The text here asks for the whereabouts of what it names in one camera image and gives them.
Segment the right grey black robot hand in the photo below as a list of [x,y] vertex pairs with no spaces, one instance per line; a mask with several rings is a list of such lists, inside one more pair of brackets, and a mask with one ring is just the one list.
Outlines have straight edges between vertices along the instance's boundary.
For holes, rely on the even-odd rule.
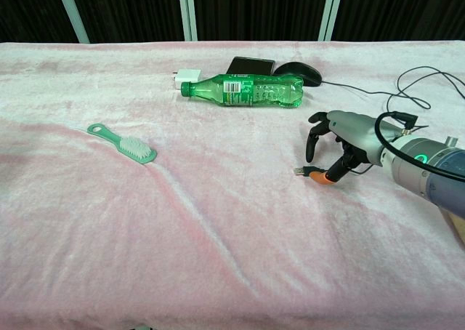
[[314,113],[308,121],[314,126],[307,138],[307,163],[311,163],[314,158],[319,137],[329,132],[336,135],[336,141],[342,145],[343,154],[327,170],[315,166],[304,167],[304,176],[322,185],[332,185],[361,164],[381,166],[381,152],[384,147],[374,131],[376,119],[358,113],[333,110]]

